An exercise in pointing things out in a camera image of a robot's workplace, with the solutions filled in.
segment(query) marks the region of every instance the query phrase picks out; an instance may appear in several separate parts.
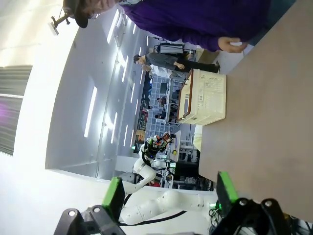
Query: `table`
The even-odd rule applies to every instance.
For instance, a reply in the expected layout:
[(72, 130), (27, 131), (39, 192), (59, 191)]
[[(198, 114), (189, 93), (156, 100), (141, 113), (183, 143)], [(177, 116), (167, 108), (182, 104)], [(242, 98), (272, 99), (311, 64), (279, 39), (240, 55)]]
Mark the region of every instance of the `table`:
[(226, 119), (204, 126), (199, 173), (313, 221), (313, 1), (298, 0), (227, 75)]

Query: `cable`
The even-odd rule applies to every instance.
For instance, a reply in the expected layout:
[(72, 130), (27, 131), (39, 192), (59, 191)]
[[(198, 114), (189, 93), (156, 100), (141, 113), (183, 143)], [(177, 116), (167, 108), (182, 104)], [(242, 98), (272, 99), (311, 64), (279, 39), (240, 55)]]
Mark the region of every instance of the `cable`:
[(210, 222), (211, 222), (211, 226), (213, 226), (214, 228), (218, 225), (219, 223), (219, 220), (221, 218), (220, 216), (220, 213), (219, 213), (219, 208), (218, 209), (215, 209), (215, 208), (212, 208), (209, 210), (209, 216), (210, 216)]
[(128, 199), (132, 196), (132, 193), (131, 194), (128, 194), (125, 199), (124, 199), (124, 205), (126, 205)]
[(60, 19), (60, 16), (61, 16), (61, 12), (62, 12), (62, 10), (63, 10), (63, 7), (61, 8), (61, 10), (60, 10), (60, 14), (59, 14), (59, 18), (58, 18), (58, 20)]
[(124, 223), (118, 223), (119, 226), (138, 226), (138, 225), (144, 225), (144, 224), (153, 224), (153, 223), (159, 223), (159, 222), (163, 222), (163, 221), (166, 221), (166, 220), (170, 220), (170, 219), (174, 219), (178, 216), (181, 216), (182, 214), (185, 214), (187, 211), (181, 211), (177, 214), (174, 214), (172, 216), (169, 216), (169, 217), (166, 217), (166, 218), (162, 218), (162, 219), (154, 219), (154, 220), (148, 220), (148, 221), (143, 221), (141, 223), (138, 223), (138, 224), (124, 224)]
[(308, 223), (307, 221), (304, 221), (304, 222), (305, 222), (305, 224), (306, 224), (306, 225), (307, 225), (307, 227), (308, 227), (309, 234), (310, 234), (310, 235), (313, 235), (313, 227), (312, 227), (312, 228), (310, 228), (309, 223)]

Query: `white crate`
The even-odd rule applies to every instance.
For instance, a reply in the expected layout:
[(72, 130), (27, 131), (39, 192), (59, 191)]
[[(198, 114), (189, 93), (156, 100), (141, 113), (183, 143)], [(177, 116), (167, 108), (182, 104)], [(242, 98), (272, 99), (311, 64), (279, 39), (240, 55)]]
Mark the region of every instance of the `white crate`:
[(193, 70), (181, 89), (179, 122), (204, 126), (225, 115), (226, 75)]

